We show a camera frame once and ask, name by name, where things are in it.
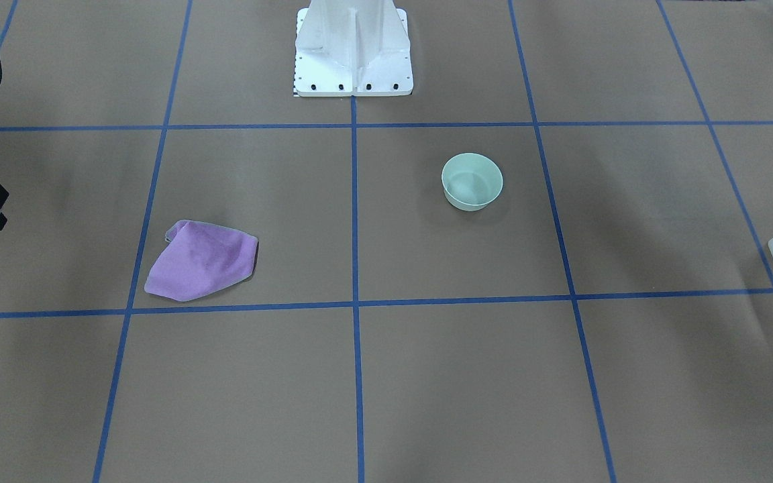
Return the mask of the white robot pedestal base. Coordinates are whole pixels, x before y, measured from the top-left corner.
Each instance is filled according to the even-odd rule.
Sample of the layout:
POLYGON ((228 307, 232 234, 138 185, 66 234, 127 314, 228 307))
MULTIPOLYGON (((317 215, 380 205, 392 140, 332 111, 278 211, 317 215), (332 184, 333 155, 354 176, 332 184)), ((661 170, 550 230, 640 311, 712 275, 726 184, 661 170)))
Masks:
POLYGON ((296 96, 414 91, 408 15, 393 1, 312 1, 298 10, 295 34, 296 96))

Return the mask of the mint green bowl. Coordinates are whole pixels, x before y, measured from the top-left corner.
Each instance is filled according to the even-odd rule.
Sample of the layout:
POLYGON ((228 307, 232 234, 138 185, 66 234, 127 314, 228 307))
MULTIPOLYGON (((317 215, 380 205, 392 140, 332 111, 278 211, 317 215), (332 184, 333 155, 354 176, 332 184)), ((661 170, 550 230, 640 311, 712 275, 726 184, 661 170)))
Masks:
POLYGON ((504 177, 496 162, 477 153, 451 157, 441 171, 447 202, 465 212, 480 211, 501 195, 504 177))

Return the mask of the purple microfiber cloth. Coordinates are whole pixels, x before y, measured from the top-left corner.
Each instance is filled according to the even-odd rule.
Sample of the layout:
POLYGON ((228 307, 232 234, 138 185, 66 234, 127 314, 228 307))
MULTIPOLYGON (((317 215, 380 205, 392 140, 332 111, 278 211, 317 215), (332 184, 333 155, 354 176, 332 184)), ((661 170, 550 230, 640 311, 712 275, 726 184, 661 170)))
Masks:
POLYGON ((166 230, 166 247, 148 271, 144 291, 186 303, 254 274, 258 238, 239 229, 189 219, 166 230))

